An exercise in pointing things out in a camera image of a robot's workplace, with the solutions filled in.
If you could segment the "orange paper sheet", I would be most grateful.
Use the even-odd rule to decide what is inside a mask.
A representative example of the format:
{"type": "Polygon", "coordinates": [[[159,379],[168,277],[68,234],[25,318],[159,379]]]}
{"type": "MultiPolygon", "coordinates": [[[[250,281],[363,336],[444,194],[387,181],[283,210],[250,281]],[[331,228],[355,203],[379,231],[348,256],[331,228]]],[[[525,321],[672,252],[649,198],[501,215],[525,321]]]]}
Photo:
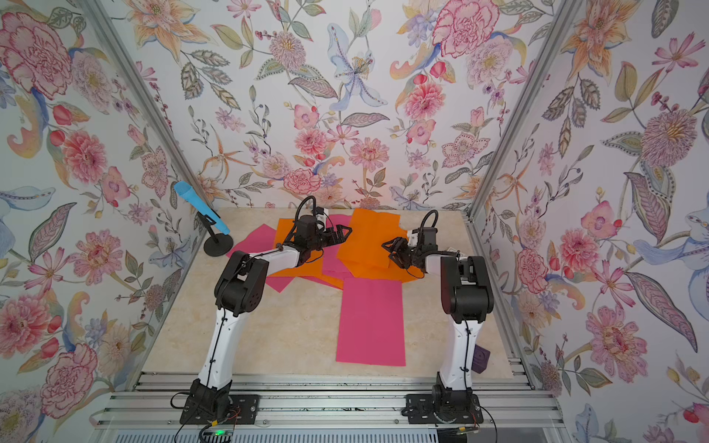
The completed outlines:
{"type": "Polygon", "coordinates": [[[272,279],[293,279],[306,278],[316,279],[317,282],[332,286],[337,289],[343,289],[343,281],[334,277],[327,276],[324,271],[326,250],[315,251],[310,254],[309,258],[301,260],[301,253],[293,247],[287,245],[282,246],[282,250],[278,247],[274,248],[273,254],[267,254],[266,260],[269,262],[268,278],[269,282],[272,279]]]}
{"type": "Polygon", "coordinates": [[[354,277],[360,279],[398,281],[405,284],[406,282],[414,282],[424,278],[424,273],[419,271],[419,269],[407,271],[394,264],[390,264],[386,269],[348,260],[345,260],[343,264],[354,277]]]}
{"type": "Polygon", "coordinates": [[[391,212],[356,209],[350,221],[352,234],[341,245],[338,258],[386,269],[391,260],[381,245],[397,237],[403,237],[401,216],[391,212]]]}

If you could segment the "orange paper bottom sheet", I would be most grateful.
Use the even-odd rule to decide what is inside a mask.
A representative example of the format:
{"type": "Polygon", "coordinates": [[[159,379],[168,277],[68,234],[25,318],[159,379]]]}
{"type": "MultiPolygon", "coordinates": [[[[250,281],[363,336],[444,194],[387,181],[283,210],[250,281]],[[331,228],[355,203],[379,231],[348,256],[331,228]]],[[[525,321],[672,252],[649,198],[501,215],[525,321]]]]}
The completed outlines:
{"type": "Polygon", "coordinates": [[[394,264],[390,264],[386,269],[348,260],[345,260],[343,264],[354,277],[360,279],[398,281],[405,284],[406,282],[414,282],[424,278],[424,273],[419,271],[419,269],[407,271],[394,264]]]}

